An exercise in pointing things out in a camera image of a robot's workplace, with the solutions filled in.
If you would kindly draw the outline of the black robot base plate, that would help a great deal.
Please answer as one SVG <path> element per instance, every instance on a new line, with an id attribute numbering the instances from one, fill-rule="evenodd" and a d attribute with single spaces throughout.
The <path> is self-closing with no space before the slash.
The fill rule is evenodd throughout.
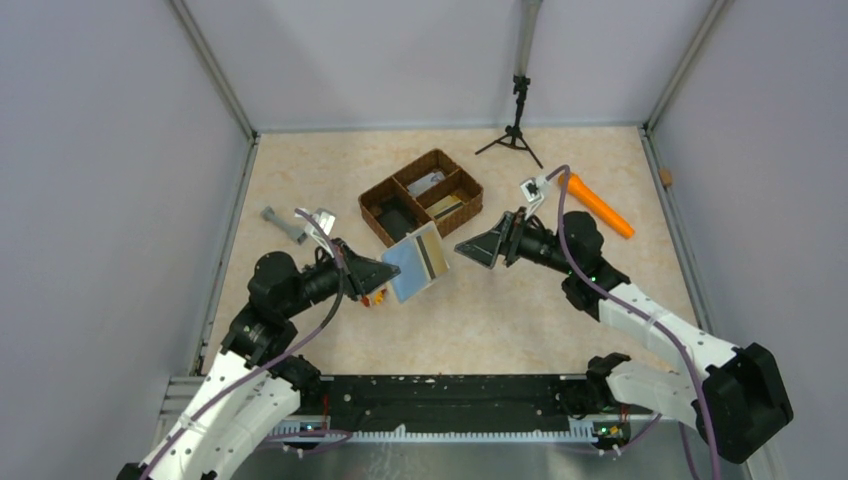
<path id="1" fill-rule="evenodd" d="M 298 414 L 376 433 L 563 432 L 578 420 L 642 414 L 602 398 L 582 375 L 336 375 L 301 398 Z"/>

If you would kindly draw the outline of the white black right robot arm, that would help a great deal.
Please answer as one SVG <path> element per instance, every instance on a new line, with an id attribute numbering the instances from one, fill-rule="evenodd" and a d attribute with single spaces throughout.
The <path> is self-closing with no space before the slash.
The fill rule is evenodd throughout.
<path id="1" fill-rule="evenodd" d="M 524 208 L 458 243 L 456 253 L 492 269 L 519 260 L 564 274 L 567 301 L 670 365 L 661 371 L 626 354 L 594 357 L 586 397 L 600 412 L 644 407 L 698 432 L 718 457 L 742 464 L 794 419 L 778 364 L 758 343 L 740 347 L 662 307 L 602 256 L 592 216 L 570 211 L 557 230 Z"/>

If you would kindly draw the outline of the gold credit card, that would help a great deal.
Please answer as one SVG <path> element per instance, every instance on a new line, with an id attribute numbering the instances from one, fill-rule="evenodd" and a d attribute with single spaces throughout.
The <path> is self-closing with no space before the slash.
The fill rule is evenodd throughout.
<path id="1" fill-rule="evenodd" d="M 432 228 L 422 230 L 416 235 L 416 245 L 427 275 L 434 280 L 449 270 L 438 231 Z"/>

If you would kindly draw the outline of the silver grey credit card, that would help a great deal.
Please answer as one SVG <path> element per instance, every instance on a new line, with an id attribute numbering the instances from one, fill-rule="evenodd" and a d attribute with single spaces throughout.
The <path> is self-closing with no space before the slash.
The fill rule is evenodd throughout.
<path id="1" fill-rule="evenodd" d="M 434 170 L 426 173 L 421 178 L 418 178 L 412 181 L 407 186 L 407 191 L 413 197 L 418 197 L 422 195 L 424 192 L 433 188 L 437 184 L 441 183 L 446 179 L 446 174 L 441 170 Z"/>

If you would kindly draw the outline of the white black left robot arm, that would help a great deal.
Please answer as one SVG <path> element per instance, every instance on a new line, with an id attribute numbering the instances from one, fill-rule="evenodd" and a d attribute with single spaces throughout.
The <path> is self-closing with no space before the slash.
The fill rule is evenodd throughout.
<path id="1" fill-rule="evenodd" d="M 201 386 L 165 438 L 121 479 L 229 479 L 289 415 L 319 404 L 320 372 L 298 355 L 295 316 L 325 300 L 326 328 L 345 298 L 359 301 L 399 276 L 397 265 L 355 253 L 343 240 L 318 249 L 312 265 L 273 251 L 255 264 L 248 300 L 232 320 Z"/>

